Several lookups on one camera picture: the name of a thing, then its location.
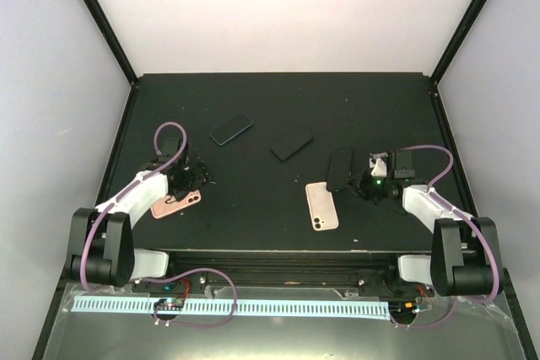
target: black table surface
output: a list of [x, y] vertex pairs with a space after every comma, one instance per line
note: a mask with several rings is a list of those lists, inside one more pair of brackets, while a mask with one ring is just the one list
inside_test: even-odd
[[[133, 229], [135, 246], [184, 251], [388, 252], [430, 250], [431, 233], [396, 201], [376, 206], [348, 191], [334, 193], [335, 230], [316, 232], [305, 185], [325, 181], [330, 155], [354, 149], [354, 171], [370, 153], [417, 144], [442, 145], [421, 73], [199, 73], [142, 77], [111, 180], [110, 196], [155, 157], [152, 139], [177, 121], [213, 175], [200, 203], [157, 220], [147, 212]], [[252, 128], [224, 146], [208, 135], [239, 112]], [[273, 141], [296, 126], [314, 140], [282, 162]], [[163, 137], [174, 136], [174, 128]], [[447, 157], [414, 153], [417, 175], [429, 180]], [[446, 176], [437, 190], [461, 205]]]

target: cable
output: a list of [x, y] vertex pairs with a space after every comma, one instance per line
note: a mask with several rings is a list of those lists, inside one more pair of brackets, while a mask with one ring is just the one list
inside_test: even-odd
[[[217, 275], [221, 276], [222, 278], [224, 278], [227, 281], [227, 283], [233, 289], [233, 306], [230, 309], [229, 314], [223, 320], [221, 320], [219, 322], [216, 322], [215, 324], [201, 325], [201, 324], [192, 324], [190, 322], [177, 322], [177, 321], [169, 320], [167, 322], [170, 325], [189, 326], [191, 328], [197, 328], [197, 329], [212, 329], [212, 328], [217, 328], [217, 327], [219, 327], [221, 325], [225, 325], [227, 322], [229, 322], [230, 320], [233, 319], [233, 316], [234, 316], [235, 311], [236, 311], [237, 302], [238, 302], [238, 295], [236, 293], [236, 287], [235, 287], [233, 281], [229, 278], [229, 276], [227, 276], [222, 271], [219, 271], [219, 270], [216, 270], [216, 269], [211, 269], [209, 267], [201, 267], [201, 268], [198, 268], [198, 269], [193, 269], [193, 270], [190, 270], [190, 271], [183, 272], [182, 274], [179, 274], [178, 276], [174, 276], [174, 277], [170, 277], [170, 278], [163, 278], [163, 279], [162, 278], [144, 278], [143, 281], [144, 282], [155, 282], [155, 283], [158, 283], [158, 284], [166, 284], [168, 282], [175, 282], [178, 279], [184, 278], [184, 277], [189, 276], [190, 274], [193, 274], [193, 273], [199, 273], [201, 271], [208, 271], [210, 273], [214, 273], [214, 274], [217, 274]], [[156, 309], [154, 311], [153, 318], [157, 323], [159, 323], [160, 320], [158, 319], [158, 316], [157, 316], [157, 310], [158, 309]]]
[[431, 305], [434, 305], [433, 299], [424, 291], [421, 285], [417, 286], [418, 290], [420, 291], [420, 294], [422, 294], [424, 297], [426, 297]]
[[436, 177], [434, 177], [428, 183], [428, 190], [431, 187], [433, 187], [433, 185], [437, 181], [439, 181], [440, 179], [445, 177], [448, 174], [448, 172], [451, 171], [452, 165], [454, 164], [454, 155], [452, 155], [452, 152], [450, 152], [445, 147], [440, 147], [439, 145], [415, 145], [413, 147], [407, 147], [407, 148], [404, 148], [404, 149], [408, 150], [408, 151], [417, 151], [417, 150], [420, 150], [420, 149], [436, 149], [437, 151], [442, 151], [442, 152], [444, 152], [444, 153], [446, 153], [448, 155], [448, 165], [446, 166], [446, 168], [442, 172], [440, 172]]
[[[161, 124], [158, 127], [158, 129], [155, 131], [155, 134], [154, 134], [154, 149], [155, 149], [155, 152], [158, 155], [161, 155], [161, 151], [159, 150], [159, 147], [158, 147], [159, 134], [167, 126], [175, 126], [176, 128], [178, 128], [180, 130], [180, 132], [182, 134], [182, 143], [181, 143], [180, 147], [178, 148], [178, 152], [176, 152], [175, 155], [172, 158], [170, 158], [167, 162], [165, 162], [164, 164], [159, 166], [157, 169], [154, 169], [150, 173], [143, 176], [143, 180], [149, 179], [150, 177], [160, 173], [161, 170], [163, 170], [163, 169], [167, 169], [169, 166], [171, 166], [182, 155], [182, 153], [186, 149], [186, 146], [187, 146], [187, 133], [186, 133], [186, 130], [184, 129], [184, 127], [181, 126], [180, 124], [178, 124], [177, 122], [167, 121], [167, 122], [164, 122], [163, 124]], [[88, 281], [86, 279], [86, 264], [87, 264], [87, 261], [88, 261], [88, 255], [89, 255], [89, 252], [90, 252], [90, 246], [92, 245], [92, 240], [94, 239], [95, 233], [97, 232], [98, 227], [100, 226], [101, 222], [103, 221], [103, 219], [105, 218], [107, 213], [113, 207], [115, 207], [116, 204], [118, 202], [120, 202], [125, 196], [127, 196], [127, 194], [129, 194], [130, 191], [132, 191], [135, 187], [137, 187], [140, 184], [141, 184], [140, 180], [135, 180], [132, 183], [130, 183], [126, 188], [124, 188], [124, 190], [122, 190], [120, 193], [118, 193], [118, 195], [116, 196], [115, 202], [112, 202], [107, 207], [105, 207], [105, 209], [95, 219], [94, 223], [92, 224], [92, 228], [90, 228], [90, 231], [89, 231], [88, 236], [86, 238], [86, 242], [84, 243], [83, 254], [81, 255], [81, 267], [80, 267], [80, 272], [79, 272], [79, 277], [80, 277], [80, 280], [81, 280], [81, 284], [82, 284], [83, 288], [88, 292], [91, 292], [92, 288], [90, 288], [90, 286], [88, 284]]]
[[456, 311], [456, 306], [457, 306], [457, 298], [454, 298], [454, 302], [452, 303], [452, 306], [450, 307], [450, 309], [448, 309], [448, 312], [446, 313], [445, 316], [443, 316], [439, 320], [436, 320], [435, 322], [431, 322], [431, 323], [425, 324], [425, 325], [404, 325], [404, 324], [400, 324], [396, 320], [394, 320], [394, 317], [391, 316], [391, 315], [390, 315], [390, 321], [398, 328], [429, 329], [429, 328], [433, 328], [434, 326], [442, 324], [443, 322], [448, 320], [450, 317], [452, 317], [452, 315]]
[[184, 293], [182, 294], [182, 298], [186, 299], [192, 285], [189, 283], [189, 280], [186, 278], [181, 278], [180, 281], [186, 284], [186, 289], [184, 290]]

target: purple cable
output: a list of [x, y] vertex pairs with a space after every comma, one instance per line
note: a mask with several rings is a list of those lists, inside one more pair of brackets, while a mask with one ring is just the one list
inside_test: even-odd
[[[219, 327], [221, 325], [225, 325], [227, 322], [232, 320], [232, 318], [233, 318], [233, 316], [235, 314], [235, 311], [236, 311], [238, 295], [236, 293], [236, 287], [235, 287], [233, 281], [229, 278], [229, 276], [227, 276], [222, 271], [219, 271], [219, 270], [216, 270], [216, 269], [211, 269], [209, 267], [201, 267], [201, 268], [198, 268], [198, 269], [193, 269], [193, 270], [190, 270], [190, 271], [186, 271], [186, 272], [184, 272], [182, 274], [179, 274], [177, 276], [174, 276], [174, 277], [169, 277], [169, 278], [144, 278], [143, 281], [145, 281], [145, 282], [155, 282], [155, 283], [158, 283], [158, 284], [166, 284], [166, 283], [169, 283], [169, 282], [175, 282], [176, 280], [179, 280], [181, 278], [189, 276], [189, 275], [191, 275], [193, 273], [199, 273], [201, 271], [209, 271], [211, 273], [214, 273], [214, 274], [217, 274], [217, 275], [221, 276], [222, 278], [224, 278], [227, 281], [227, 283], [233, 289], [233, 306], [230, 309], [229, 314], [227, 315], [226, 318], [224, 318], [223, 320], [221, 320], [219, 322], [216, 322], [215, 324], [201, 325], [201, 324], [192, 324], [190, 322], [177, 322], [177, 321], [170, 320], [170, 321], [168, 321], [170, 325], [189, 326], [191, 328], [197, 328], [197, 329], [212, 329], [212, 328], [217, 328], [217, 327]], [[153, 314], [153, 318], [154, 318], [154, 320], [156, 322], [159, 322], [159, 319], [158, 319], [158, 316], [157, 316], [157, 311], [158, 311], [158, 309], [156, 308], [156, 310], [154, 311], [154, 314]]]
[[[149, 179], [150, 177], [152, 177], [152, 176], [158, 174], [159, 172], [161, 172], [161, 170], [166, 169], [169, 166], [171, 166], [182, 155], [182, 153], [186, 149], [187, 134], [186, 134], [186, 130], [184, 129], [184, 127], [181, 126], [180, 124], [178, 124], [177, 122], [167, 121], [167, 122], [164, 122], [163, 124], [161, 124], [158, 127], [158, 129], [155, 131], [155, 134], [154, 134], [154, 149], [155, 149], [155, 152], [158, 155], [161, 155], [161, 151], [159, 150], [159, 147], [158, 147], [158, 139], [159, 139], [159, 134], [161, 133], [161, 131], [166, 126], [175, 126], [176, 128], [178, 128], [180, 130], [180, 132], [182, 134], [182, 144], [180, 145], [180, 148], [178, 148], [178, 152], [176, 152], [175, 155], [172, 158], [170, 158], [167, 162], [165, 162], [164, 164], [159, 166], [157, 169], [154, 169], [150, 173], [145, 175], [143, 177], [143, 180]], [[122, 190], [120, 193], [118, 193], [118, 196], [116, 196], [116, 202], [115, 203], [112, 202], [107, 207], [105, 207], [105, 209], [95, 219], [94, 223], [92, 224], [92, 228], [90, 228], [90, 231], [88, 232], [86, 242], [84, 243], [83, 254], [81, 255], [81, 268], [80, 268], [80, 272], [79, 272], [79, 276], [80, 276], [80, 279], [81, 279], [81, 284], [83, 285], [83, 288], [88, 292], [91, 292], [92, 288], [90, 288], [90, 286], [88, 284], [88, 281], [86, 280], [86, 263], [88, 261], [88, 255], [89, 255], [89, 252], [90, 252], [90, 246], [92, 245], [92, 239], [94, 239], [95, 233], [97, 232], [98, 227], [101, 224], [101, 221], [103, 221], [103, 219], [105, 218], [105, 215], [107, 215], [107, 213], [118, 202], [120, 202], [121, 199], [123, 199], [125, 196], [127, 196], [130, 193], [130, 191], [132, 191], [135, 187], [137, 187], [140, 184], [141, 184], [140, 180], [135, 180], [132, 183], [130, 183], [124, 190]]]
[[180, 130], [180, 132], [182, 133], [182, 144], [178, 148], [178, 152], [175, 153], [171, 159], [169, 159], [167, 162], [165, 162], [164, 164], [159, 166], [157, 169], [154, 169], [150, 173], [145, 175], [143, 177], [143, 180], [149, 179], [150, 177], [152, 177], [152, 176], [158, 174], [159, 172], [161, 172], [163, 169], [167, 169], [169, 166], [171, 166], [182, 155], [182, 153], [184, 152], [184, 149], [186, 149], [186, 146], [187, 146], [187, 134], [186, 134], [186, 130], [184, 129], [184, 127], [181, 126], [180, 124], [178, 124], [177, 122], [167, 121], [167, 122], [164, 122], [163, 124], [161, 124], [158, 127], [157, 130], [155, 130], [155, 134], [154, 134], [154, 149], [155, 149], [155, 152], [158, 155], [161, 155], [161, 151], [159, 150], [159, 146], [158, 146], [158, 138], [159, 138], [159, 134], [161, 133], [161, 130], [163, 130], [166, 126], [175, 126], [176, 128], [178, 128]]
[[448, 149], [446, 149], [445, 147], [440, 147], [439, 145], [415, 145], [413, 147], [407, 147], [407, 148], [404, 148], [404, 149], [407, 149], [408, 151], [416, 151], [416, 150], [419, 150], [419, 149], [436, 149], [438, 151], [442, 151], [444, 153], [446, 153], [448, 155], [448, 165], [446, 166], [446, 168], [440, 172], [436, 177], [434, 177], [429, 183], [428, 183], [428, 190], [433, 187], [433, 185], [439, 181], [440, 179], [442, 179], [443, 177], [445, 177], [448, 172], [451, 171], [452, 169], [452, 165], [454, 164], [454, 156], [452, 155], [452, 152], [450, 152]]
[[456, 311], [456, 306], [457, 306], [457, 298], [454, 298], [454, 302], [452, 303], [452, 306], [450, 307], [450, 309], [448, 310], [448, 312], [446, 313], [445, 316], [443, 316], [439, 320], [436, 320], [435, 322], [431, 322], [431, 323], [425, 324], [425, 325], [404, 325], [404, 324], [399, 324], [399, 323], [396, 322], [396, 320], [394, 320], [394, 318], [391, 315], [390, 315], [390, 321], [395, 326], [397, 326], [398, 328], [429, 329], [429, 328], [433, 328], [434, 326], [440, 325], [444, 321], [448, 320], [454, 314], [454, 312]]

